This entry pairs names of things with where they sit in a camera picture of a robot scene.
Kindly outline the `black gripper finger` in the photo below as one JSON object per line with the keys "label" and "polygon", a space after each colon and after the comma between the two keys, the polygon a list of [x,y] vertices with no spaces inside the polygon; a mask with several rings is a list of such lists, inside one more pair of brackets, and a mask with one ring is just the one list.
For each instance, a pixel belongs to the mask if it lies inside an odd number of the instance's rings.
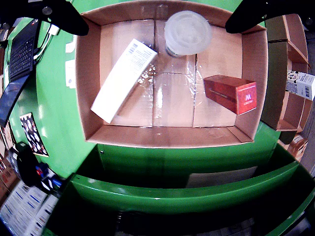
{"label": "black gripper finger", "polygon": [[10,29],[16,19],[28,17],[48,22],[58,28],[85,36],[89,26],[71,4],[66,0],[2,0],[0,2],[0,28]]}
{"label": "black gripper finger", "polygon": [[259,23],[282,15],[297,14],[302,24],[315,30],[313,0],[243,0],[225,24],[228,33],[242,33]]}

